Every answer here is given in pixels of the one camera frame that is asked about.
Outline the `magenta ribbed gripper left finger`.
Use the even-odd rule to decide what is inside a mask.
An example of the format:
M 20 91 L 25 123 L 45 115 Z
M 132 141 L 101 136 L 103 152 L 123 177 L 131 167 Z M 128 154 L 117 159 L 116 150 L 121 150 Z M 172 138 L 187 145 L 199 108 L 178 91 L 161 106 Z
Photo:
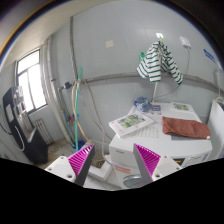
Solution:
M 68 157 L 68 161 L 76 175 L 74 181 L 76 185 L 84 185 L 94 155 L 94 145 L 89 145 Z

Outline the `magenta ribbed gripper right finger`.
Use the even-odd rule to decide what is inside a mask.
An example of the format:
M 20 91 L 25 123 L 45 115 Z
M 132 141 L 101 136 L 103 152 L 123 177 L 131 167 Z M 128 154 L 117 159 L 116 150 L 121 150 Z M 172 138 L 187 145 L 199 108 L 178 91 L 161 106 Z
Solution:
M 152 183 L 152 176 L 161 156 L 138 144 L 134 144 L 133 154 L 143 179 L 143 185 Z

